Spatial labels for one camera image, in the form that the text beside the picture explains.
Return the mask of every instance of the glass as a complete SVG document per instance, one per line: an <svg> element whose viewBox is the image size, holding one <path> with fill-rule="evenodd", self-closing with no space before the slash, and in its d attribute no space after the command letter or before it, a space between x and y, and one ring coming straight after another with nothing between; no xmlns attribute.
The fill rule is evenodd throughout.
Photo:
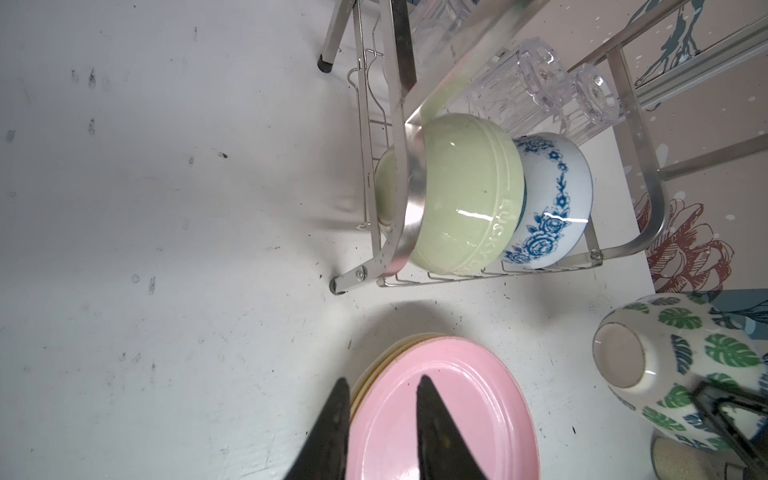
<svg viewBox="0 0 768 480"><path fill-rule="evenodd" d="M619 122L614 86L593 65L582 65L566 77L571 101L563 107L560 134L581 145Z"/></svg>
<svg viewBox="0 0 768 480"><path fill-rule="evenodd" d="M477 0L421 0L410 15L416 71L424 73L453 34L469 17Z"/></svg>
<svg viewBox="0 0 768 480"><path fill-rule="evenodd" d="M493 121L513 138L559 115L571 98L554 49L539 37L505 52L495 66L467 87L469 110Z"/></svg>

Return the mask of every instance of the blue flower pattern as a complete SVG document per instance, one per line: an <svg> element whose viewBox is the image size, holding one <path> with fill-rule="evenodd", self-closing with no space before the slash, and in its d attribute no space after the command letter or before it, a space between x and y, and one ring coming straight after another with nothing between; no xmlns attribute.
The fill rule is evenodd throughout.
<svg viewBox="0 0 768 480"><path fill-rule="evenodd" d="M558 247L558 240L563 237L561 230L571 224L563 220L568 218L571 212L569 207L571 198L565 193L565 173L568 166L563 161L563 154L555 147L554 142L538 135L529 135L514 139L515 145L522 148L524 153L543 155L550 161L558 164L560 177L556 180L558 194L553 200L552 207L546 207L544 211L534 215L536 225L526 225L530 237L519 245L512 245L510 250L505 250L506 260L513 263L528 263L546 257Z"/></svg>

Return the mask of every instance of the pink plate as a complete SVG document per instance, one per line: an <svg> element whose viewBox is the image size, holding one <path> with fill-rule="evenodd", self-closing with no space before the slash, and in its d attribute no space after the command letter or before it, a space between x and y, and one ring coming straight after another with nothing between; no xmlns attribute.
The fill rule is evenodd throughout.
<svg viewBox="0 0 768 480"><path fill-rule="evenodd" d="M429 375L488 480L536 480L531 414L515 379L485 347L455 336L413 346L371 385L349 427L346 477L418 480L416 387Z"/></svg>

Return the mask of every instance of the dish rack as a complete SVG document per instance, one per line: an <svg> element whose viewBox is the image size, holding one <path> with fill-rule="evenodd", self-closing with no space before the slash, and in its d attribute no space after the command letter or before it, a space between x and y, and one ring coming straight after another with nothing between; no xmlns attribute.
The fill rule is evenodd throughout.
<svg viewBox="0 0 768 480"><path fill-rule="evenodd" d="M357 93L364 186L364 218L358 229L370 232L372 257L330 281L331 292L336 295L374 281L379 286L415 286L595 268L605 260L627 257L646 250L664 231L669 220L665 181L768 150L768 134L763 134L660 168L641 115L642 107L670 98L712 75L768 50L766 16L635 89L628 73L623 47L689 1L663 0L569 70L572 71L585 63L596 65L606 60L611 68L623 117L632 133L633 147L647 186L650 216L646 227L633 240L623 245L601 248L590 217L583 233L587 252L569 255L548 268L512 270L507 263L499 260L477 275L443 276L423 273L422 278L410 276L406 279L400 273L408 263L419 237L425 206L427 172L421 132L423 122L445 107L453 94L457 93L472 75L487 65L499 48L514 38L548 0L479 2L465 24L452 36L440 54L431 60L429 70L418 82L406 0L374 0L379 3L380 13L370 35L372 48L366 47L366 33L363 31L359 4L361 1L363 0L336 0L323 51L317 62L321 71L331 72L341 37L349 17L352 16L357 66L349 71L347 80ZM376 47L378 33L382 37L383 53ZM370 69L379 58L384 62L384 73L388 80L389 115L373 94L369 80ZM355 73L357 83L351 79ZM382 119L372 118L369 100L380 111ZM383 128L387 146L394 146L397 164L395 215L384 243L377 221L373 189L373 171L375 162L378 161L372 151L374 127Z"/></svg>

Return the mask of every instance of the table surface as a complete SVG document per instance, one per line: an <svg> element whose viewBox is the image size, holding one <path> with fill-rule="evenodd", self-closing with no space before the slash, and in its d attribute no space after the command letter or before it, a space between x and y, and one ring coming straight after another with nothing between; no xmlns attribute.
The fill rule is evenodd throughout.
<svg viewBox="0 0 768 480"><path fill-rule="evenodd" d="M333 382L426 331L507 364L542 478L653 478L591 359L653 292L642 254L330 294L370 255L351 25L315 65L332 9L0 4L0 478L282 478ZM583 151L601 245L629 240L612 132Z"/></svg>

